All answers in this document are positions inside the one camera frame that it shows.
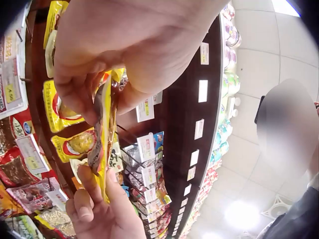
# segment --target red snack package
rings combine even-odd
[[[45,178],[34,185],[25,185],[18,188],[8,188],[6,191],[23,207],[26,213],[52,207],[52,201],[46,192],[60,188],[56,178]]]

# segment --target price label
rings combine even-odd
[[[13,84],[9,84],[5,87],[5,99],[8,104],[16,100]]]

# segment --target blue package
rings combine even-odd
[[[154,149],[157,154],[160,151],[163,151],[163,140],[164,140],[164,131],[159,132],[153,135],[154,137]]]

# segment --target snack bag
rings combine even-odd
[[[34,185],[25,185],[18,188],[7,188],[6,191],[13,197],[26,211],[31,214],[35,210],[42,210],[52,207],[52,201],[46,192],[58,190],[60,188],[56,178],[45,178]]]
[[[51,138],[58,156],[64,163],[67,163],[71,158],[81,158],[84,154],[90,152],[96,140],[97,138],[93,128],[70,138],[62,138],[57,135]]]
[[[43,49],[46,48],[49,36],[53,30],[58,30],[59,19],[65,12],[69,3],[67,1],[52,1],[47,17],[47,26],[45,28]]]
[[[53,133],[59,132],[67,126],[84,121],[81,115],[76,114],[63,104],[56,92],[53,80],[44,82],[43,99],[50,130]]]
[[[23,212],[23,208],[6,192],[0,181],[0,220]]]
[[[97,141],[89,152],[88,164],[95,174],[105,201],[105,172],[109,167],[112,153],[112,145],[115,131],[115,115],[118,102],[119,83],[113,77],[103,84],[97,91],[94,99],[94,107],[99,120],[94,126]]]

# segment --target product display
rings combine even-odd
[[[70,138],[55,135],[51,141],[61,161],[66,163],[71,158],[78,159],[90,152],[96,142],[96,134],[94,128],[90,128]]]

